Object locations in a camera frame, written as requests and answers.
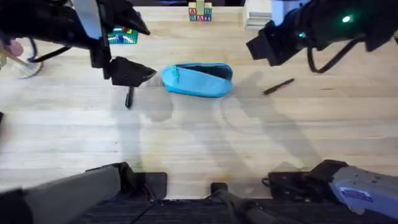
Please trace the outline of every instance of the green toy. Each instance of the green toy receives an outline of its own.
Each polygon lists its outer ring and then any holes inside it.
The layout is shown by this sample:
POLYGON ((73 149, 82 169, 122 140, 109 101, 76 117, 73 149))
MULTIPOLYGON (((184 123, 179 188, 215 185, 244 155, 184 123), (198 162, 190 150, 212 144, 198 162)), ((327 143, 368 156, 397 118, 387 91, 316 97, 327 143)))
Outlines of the green toy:
POLYGON ((138 32, 126 27, 116 26, 112 34, 108 34, 109 44, 136 44, 138 32))

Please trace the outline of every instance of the blue fabric pouch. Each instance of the blue fabric pouch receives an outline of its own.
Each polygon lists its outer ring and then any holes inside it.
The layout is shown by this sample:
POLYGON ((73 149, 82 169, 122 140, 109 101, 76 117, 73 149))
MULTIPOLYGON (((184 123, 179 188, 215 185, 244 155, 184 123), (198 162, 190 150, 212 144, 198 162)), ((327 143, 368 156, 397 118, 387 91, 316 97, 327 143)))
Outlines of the blue fabric pouch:
POLYGON ((180 63, 162 70, 167 91, 221 97, 232 88, 232 69, 225 63, 180 63))

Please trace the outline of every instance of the wire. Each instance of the wire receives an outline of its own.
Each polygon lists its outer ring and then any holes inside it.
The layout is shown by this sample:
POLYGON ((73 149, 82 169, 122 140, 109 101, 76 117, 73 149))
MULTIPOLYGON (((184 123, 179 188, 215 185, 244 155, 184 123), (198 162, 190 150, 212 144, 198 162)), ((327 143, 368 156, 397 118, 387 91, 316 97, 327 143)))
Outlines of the wire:
POLYGON ((46 55, 43 55, 43 56, 41 56, 39 58, 32 59, 32 60, 30 60, 30 62, 33 62, 33 63, 44 62, 45 60, 50 59, 50 58, 55 57, 55 56, 58 56, 58 55, 60 55, 60 54, 62 54, 64 52, 66 52, 69 49, 71 49, 71 47, 61 47, 60 49, 55 50, 53 52, 50 52, 50 53, 48 53, 46 55))
POLYGON ((145 215, 145 213, 147 213, 151 208, 153 208, 154 205, 155 205, 155 203, 151 203, 147 208, 145 208, 144 211, 142 211, 135 219, 133 219, 133 221, 131 221, 130 224, 133 224, 136 221, 138 221, 143 215, 145 215))
POLYGON ((37 46, 36 46, 35 40, 33 38, 29 37, 29 41, 30 41, 30 44, 32 45, 33 56, 31 56, 27 60, 29 62, 32 62, 37 57, 37 46))
POLYGON ((43 55, 43 56, 41 56, 39 58, 36 58, 37 57, 37 46, 36 46, 36 43, 35 43, 34 39, 32 39, 31 37, 29 37, 29 41, 30 41, 30 44, 32 45, 33 56, 31 56, 27 60, 29 62, 32 62, 32 63, 44 62, 47 59, 50 59, 50 58, 55 57, 55 56, 58 56, 58 55, 60 55, 60 54, 62 54, 64 52, 66 52, 67 50, 71 49, 71 47, 64 46, 64 47, 61 47, 58 50, 55 50, 55 51, 50 52, 50 53, 48 53, 46 55, 43 55))
POLYGON ((327 70, 331 69, 333 66, 337 64, 357 43, 363 41, 362 38, 353 39, 348 42, 348 44, 341 49, 336 56, 334 56, 325 66, 321 69, 317 69, 315 63, 313 61, 312 47, 307 48, 307 60, 308 65, 312 72, 316 72, 319 74, 325 73, 327 70))

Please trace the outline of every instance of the wooden tabletop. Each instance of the wooden tabletop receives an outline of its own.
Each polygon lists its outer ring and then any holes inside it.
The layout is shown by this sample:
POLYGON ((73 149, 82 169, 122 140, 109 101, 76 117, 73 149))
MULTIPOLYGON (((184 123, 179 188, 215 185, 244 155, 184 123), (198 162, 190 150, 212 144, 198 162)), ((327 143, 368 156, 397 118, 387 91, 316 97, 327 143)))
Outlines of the wooden tabletop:
MULTIPOLYGON (((354 48, 324 75, 311 73, 305 52, 280 67, 253 61, 240 7, 216 7, 213 21, 189 22, 186 7, 137 7, 150 36, 114 45, 114 56, 161 70, 179 62, 226 62, 234 88, 226 97, 137 89, 103 80, 88 51, 45 62, 39 75, 0 72, 0 189, 28 187, 115 162, 134 171, 166 172, 168 198, 202 198, 212 182, 246 197, 267 195, 273 170, 310 170, 324 159, 398 175, 398 46, 354 48), (271 96, 261 91, 296 81, 271 96)), ((343 43, 315 54, 325 64, 343 43)), ((39 42, 44 54, 59 46, 39 42)))

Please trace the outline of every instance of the label sticker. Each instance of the label sticker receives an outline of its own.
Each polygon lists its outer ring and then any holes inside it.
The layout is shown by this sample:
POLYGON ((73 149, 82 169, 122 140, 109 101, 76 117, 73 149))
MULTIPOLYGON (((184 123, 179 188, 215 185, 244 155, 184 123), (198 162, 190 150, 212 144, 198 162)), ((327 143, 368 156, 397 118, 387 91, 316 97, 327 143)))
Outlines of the label sticker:
POLYGON ((340 191, 345 197, 351 197, 355 199, 365 200, 367 202, 373 202, 371 195, 363 190, 340 187, 340 191))

